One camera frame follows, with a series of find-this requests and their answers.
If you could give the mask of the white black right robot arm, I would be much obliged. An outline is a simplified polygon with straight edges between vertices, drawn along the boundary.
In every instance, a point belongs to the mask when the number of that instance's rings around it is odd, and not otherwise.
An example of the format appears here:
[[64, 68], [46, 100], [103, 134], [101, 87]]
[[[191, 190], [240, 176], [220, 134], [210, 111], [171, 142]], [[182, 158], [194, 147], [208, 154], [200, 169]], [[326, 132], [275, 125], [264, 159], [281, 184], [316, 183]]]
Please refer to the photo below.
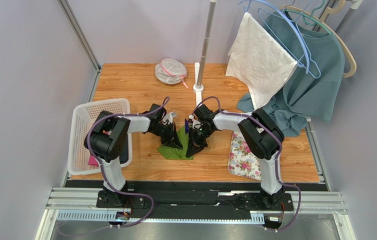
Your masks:
[[207, 138], [214, 132], [240, 132], [250, 151], [258, 158], [261, 170], [261, 200], [268, 208], [284, 195], [280, 179], [280, 154], [285, 137], [274, 121], [261, 108], [251, 113], [210, 110], [200, 105], [194, 116], [197, 123], [188, 128], [186, 157], [192, 157], [208, 146]]

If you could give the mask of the green paper napkin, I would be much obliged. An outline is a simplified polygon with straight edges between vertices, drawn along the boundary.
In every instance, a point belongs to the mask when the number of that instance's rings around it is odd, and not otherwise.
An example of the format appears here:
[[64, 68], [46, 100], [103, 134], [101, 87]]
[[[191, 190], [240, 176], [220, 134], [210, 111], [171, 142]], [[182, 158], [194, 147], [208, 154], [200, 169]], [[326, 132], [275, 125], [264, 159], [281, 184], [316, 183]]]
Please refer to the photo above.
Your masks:
[[193, 156], [187, 157], [187, 151], [189, 147], [189, 135], [186, 133], [186, 128], [184, 126], [177, 131], [177, 136], [180, 140], [180, 143], [182, 144], [183, 149], [161, 145], [157, 148], [157, 151], [166, 160], [193, 160]]

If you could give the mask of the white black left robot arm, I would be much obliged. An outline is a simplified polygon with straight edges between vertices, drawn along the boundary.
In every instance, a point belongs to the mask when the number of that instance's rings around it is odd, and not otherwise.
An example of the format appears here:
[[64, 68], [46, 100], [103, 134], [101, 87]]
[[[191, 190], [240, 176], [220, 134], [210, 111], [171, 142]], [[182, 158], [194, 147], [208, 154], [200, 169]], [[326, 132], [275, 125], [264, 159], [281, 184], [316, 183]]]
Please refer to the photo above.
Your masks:
[[99, 113], [84, 146], [100, 166], [104, 182], [98, 196], [102, 202], [121, 207], [128, 201], [128, 184], [119, 157], [129, 147], [130, 134], [151, 133], [160, 137], [163, 146], [183, 149], [176, 124], [166, 116], [165, 107], [155, 103], [142, 114], [114, 114], [107, 110]]

